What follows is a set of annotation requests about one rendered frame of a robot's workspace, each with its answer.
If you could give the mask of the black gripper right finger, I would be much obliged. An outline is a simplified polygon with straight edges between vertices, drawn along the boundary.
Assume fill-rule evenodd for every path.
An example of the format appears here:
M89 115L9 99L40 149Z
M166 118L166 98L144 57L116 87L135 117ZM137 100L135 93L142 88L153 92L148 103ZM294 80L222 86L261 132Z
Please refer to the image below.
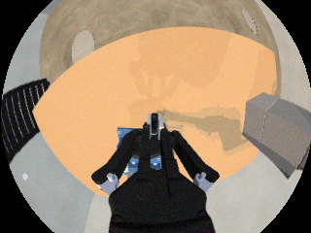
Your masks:
M176 130L169 132L165 123L164 125L163 123L161 114L158 114L157 133L160 145L161 169L165 168L169 197L177 200L185 193L184 182L173 150L192 178L193 183L206 193L210 186L220 177L220 174L200 158L180 132Z

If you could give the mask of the blue bench vise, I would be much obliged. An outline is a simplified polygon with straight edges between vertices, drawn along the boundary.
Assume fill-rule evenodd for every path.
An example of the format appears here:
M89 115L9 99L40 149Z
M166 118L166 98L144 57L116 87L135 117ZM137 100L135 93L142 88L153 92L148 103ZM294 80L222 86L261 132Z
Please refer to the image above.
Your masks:
M158 133L157 133L157 121L158 121L158 114L152 113L152 130L151 130L151 168L153 169L161 169L161 161L160 161L160 150L159 150L159 139L158 139ZM139 131L142 131L143 128L123 128L118 127L118 138L119 142L117 145L118 147L121 145L122 141L125 139L125 137L131 132L131 130L137 129ZM131 175L133 175L135 172L137 172L138 169L138 159L140 157L140 146L141 142L138 145L138 148L133 153L133 156L131 157L127 167L124 170L124 175L127 176L126 179L130 178Z

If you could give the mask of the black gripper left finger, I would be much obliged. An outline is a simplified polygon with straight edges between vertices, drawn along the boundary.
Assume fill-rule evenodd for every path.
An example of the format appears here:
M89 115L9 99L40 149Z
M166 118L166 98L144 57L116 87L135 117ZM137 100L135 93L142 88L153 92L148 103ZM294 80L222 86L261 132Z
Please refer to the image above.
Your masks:
M143 124L143 130L131 130L108 162L92 173L92 180L109 196L115 189L118 188L120 184L119 179L127 167L133 153L136 151L139 143L141 142L135 193L137 198L141 201L147 201L151 198L152 180L150 124L151 113L148 113L147 122L144 122Z

